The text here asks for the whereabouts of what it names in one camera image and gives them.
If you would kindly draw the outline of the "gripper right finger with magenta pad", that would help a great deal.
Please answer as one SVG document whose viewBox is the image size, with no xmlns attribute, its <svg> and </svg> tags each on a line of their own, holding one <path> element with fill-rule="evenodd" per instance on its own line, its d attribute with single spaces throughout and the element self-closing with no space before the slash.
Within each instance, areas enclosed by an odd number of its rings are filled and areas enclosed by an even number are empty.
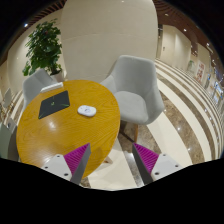
<svg viewBox="0 0 224 224">
<path fill-rule="evenodd" d="M 132 145 L 132 153 L 145 185 L 182 169 L 168 154 L 157 154 L 137 143 Z"/>
</svg>

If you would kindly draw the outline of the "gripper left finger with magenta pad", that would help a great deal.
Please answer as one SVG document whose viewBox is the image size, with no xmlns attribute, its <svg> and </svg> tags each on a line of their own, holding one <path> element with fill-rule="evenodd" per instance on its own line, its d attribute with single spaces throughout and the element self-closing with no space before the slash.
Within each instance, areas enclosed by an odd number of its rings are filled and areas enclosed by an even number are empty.
<svg viewBox="0 0 224 224">
<path fill-rule="evenodd" d="M 66 155 L 56 154 L 42 166 L 42 169 L 79 185 L 90 155 L 91 147 L 87 143 Z"/>
</svg>

